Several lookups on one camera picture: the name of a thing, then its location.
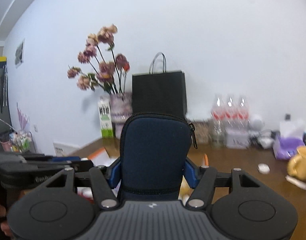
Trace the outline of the dried pink rose bouquet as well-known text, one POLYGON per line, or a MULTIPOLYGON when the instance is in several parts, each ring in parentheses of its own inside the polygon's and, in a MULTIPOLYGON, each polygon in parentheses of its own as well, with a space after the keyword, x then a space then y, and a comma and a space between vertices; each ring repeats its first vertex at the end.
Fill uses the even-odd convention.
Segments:
POLYGON ((84 50, 77 55, 78 63, 89 65, 92 71, 85 72, 79 66, 69 66, 68 79, 76 79, 80 90, 101 88, 110 95, 125 93, 130 63, 125 55, 114 53, 116 25, 103 26, 98 33, 90 33, 84 50))

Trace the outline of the white power strip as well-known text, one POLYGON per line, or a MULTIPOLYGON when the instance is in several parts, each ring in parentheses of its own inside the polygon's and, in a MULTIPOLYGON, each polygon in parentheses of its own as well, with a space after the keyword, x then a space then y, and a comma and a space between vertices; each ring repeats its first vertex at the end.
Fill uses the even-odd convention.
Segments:
POLYGON ((264 150, 272 148, 274 144, 272 131, 270 129, 265 129, 263 131, 249 131, 249 141, 252 147, 264 150))

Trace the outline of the water bottle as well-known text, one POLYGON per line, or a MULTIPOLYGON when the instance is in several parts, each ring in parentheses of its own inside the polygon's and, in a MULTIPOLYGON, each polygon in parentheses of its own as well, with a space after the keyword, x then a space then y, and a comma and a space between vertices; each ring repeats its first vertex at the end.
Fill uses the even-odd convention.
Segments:
POLYGON ((225 119, 227 128, 236 129, 237 107, 232 94, 226 98, 225 119))
POLYGON ((237 124, 239 129, 248 130, 249 107, 245 96, 240 96, 237 105, 237 124))
POLYGON ((215 148, 221 148, 225 140, 225 129, 223 125, 225 119, 225 105, 220 94, 215 95, 211 109, 211 117, 211 143, 215 148))

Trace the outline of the white board leaning on wall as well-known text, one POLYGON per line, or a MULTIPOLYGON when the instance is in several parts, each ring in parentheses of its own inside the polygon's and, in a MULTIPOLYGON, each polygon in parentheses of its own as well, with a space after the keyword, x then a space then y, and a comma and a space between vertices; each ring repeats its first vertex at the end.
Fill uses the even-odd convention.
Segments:
POLYGON ((74 152, 80 149, 78 145, 66 144, 63 142, 54 142, 53 147, 57 157, 72 155, 74 152))

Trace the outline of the yellow ceramic mug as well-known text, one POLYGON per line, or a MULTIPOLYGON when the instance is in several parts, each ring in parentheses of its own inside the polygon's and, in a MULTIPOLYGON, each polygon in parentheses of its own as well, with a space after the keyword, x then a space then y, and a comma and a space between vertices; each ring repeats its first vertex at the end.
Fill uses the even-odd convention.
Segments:
POLYGON ((297 148, 297 154, 288 162, 287 173, 291 177, 306 181, 306 146, 297 148))

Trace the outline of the water bottle left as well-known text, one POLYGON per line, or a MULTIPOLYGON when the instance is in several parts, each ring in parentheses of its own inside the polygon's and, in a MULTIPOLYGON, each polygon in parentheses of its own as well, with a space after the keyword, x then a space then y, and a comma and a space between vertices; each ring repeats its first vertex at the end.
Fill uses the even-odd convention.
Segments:
POLYGON ((211 117, 211 143, 215 148, 221 148, 225 140, 225 129, 223 125, 225 119, 225 105, 220 94, 215 95, 211 109, 211 117))

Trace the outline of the purple tissue box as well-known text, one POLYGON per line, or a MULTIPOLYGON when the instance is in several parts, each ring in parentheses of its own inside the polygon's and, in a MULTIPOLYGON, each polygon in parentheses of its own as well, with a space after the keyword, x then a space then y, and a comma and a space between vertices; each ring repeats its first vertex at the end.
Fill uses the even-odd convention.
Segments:
POLYGON ((303 119, 281 121, 279 134, 273 144, 274 157, 277 160, 289 160, 297 154, 297 148, 304 146, 305 123, 303 119))

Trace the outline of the water bottle right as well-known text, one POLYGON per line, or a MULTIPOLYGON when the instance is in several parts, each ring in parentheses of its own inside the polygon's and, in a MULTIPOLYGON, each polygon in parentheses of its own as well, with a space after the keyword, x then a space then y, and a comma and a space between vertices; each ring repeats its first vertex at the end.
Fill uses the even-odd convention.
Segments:
POLYGON ((248 130, 249 107, 245 96, 240 96, 237 105, 237 124, 239 129, 248 130))

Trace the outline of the black paper shopping bag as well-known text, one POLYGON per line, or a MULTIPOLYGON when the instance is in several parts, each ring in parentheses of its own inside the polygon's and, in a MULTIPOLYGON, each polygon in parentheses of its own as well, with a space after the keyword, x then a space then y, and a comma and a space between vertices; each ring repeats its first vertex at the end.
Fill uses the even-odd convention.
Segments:
POLYGON ((168 72, 162 52, 153 58, 148 74, 132 76, 132 110, 134 114, 161 113, 186 118, 185 74, 181 70, 168 72))

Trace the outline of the navy blue zipper pouch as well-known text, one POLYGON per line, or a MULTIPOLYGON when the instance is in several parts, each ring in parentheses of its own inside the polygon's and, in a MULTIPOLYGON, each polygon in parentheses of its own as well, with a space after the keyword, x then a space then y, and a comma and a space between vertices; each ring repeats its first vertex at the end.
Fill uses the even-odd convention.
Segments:
POLYGON ((143 113, 125 122, 120 137, 120 200, 177 200, 195 126, 176 116, 143 113))

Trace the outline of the clear container of seeds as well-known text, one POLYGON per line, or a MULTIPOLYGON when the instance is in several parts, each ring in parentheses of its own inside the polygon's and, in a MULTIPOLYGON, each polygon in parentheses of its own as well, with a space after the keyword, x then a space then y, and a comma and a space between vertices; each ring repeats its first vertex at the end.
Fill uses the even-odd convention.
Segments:
POLYGON ((187 119, 195 127, 195 137, 198 144, 209 144, 210 142, 210 124, 209 120, 187 119))

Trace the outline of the white round cap on table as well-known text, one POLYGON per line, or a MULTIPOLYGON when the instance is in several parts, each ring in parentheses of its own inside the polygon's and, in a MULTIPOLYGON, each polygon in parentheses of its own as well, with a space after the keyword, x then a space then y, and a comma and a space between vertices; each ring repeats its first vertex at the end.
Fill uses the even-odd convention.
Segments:
POLYGON ((261 174, 269 174, 270 173, 270 168, 267 164, 264 163, 260 163, 257 166, 257 170, 259 171, 259 173, 261 174))

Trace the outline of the purple ceramic vase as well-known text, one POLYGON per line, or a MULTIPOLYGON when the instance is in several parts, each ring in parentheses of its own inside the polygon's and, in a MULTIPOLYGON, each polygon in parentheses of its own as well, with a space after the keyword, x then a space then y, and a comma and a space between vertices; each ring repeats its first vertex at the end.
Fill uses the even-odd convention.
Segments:
POLYGON ((132 116, 132 94, 127 92, 110 95, 110 109, 115 137, 120 139, 124 123, 132 116))

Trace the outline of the small white round lid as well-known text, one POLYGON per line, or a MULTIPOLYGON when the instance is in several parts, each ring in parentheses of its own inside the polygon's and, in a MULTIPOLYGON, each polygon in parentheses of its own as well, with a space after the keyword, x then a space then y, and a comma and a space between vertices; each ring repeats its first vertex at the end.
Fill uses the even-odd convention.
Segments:
POLYGON ((81 195, 85 198, 93 199, 92 190, 89 187, 83 188, 81 190, 81 195))

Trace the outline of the white paper stick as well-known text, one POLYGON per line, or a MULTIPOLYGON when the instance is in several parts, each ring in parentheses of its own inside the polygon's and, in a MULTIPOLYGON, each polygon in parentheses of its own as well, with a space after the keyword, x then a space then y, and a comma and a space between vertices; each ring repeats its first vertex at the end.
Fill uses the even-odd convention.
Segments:
POLYGON ((300 180, 298 180, 298 179, 296 179, 296 178, 294 178, 294 177, 291 177, 291 176, 289 176, 289 175, 285 176, 285 179, 286 179, 289 183, 295 185, 296 187, 298 187, 298 188, 300 188, 300 189, 302 189, 302 190, 306 190, 306 183, 305 183, 305 182, 300 181, 300 180))

